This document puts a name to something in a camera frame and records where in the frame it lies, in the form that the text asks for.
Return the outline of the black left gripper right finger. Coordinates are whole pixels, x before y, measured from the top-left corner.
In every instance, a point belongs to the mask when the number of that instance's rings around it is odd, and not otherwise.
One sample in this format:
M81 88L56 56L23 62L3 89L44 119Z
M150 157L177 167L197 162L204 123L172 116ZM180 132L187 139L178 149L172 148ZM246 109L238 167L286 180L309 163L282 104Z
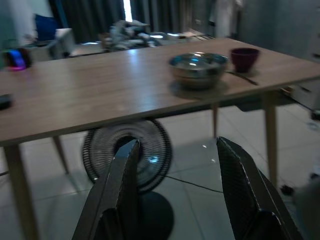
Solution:
M301 240L280 194L240 145L216 139L222 190L237 240Z

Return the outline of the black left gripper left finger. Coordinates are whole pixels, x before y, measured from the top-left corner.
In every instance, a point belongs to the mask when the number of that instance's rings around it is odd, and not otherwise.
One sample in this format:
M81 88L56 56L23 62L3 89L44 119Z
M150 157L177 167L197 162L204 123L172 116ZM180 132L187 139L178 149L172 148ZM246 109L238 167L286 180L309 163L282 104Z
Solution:
M138 229L137 162L140 143L119 148L109 169L94 183L72 239L132 240Z

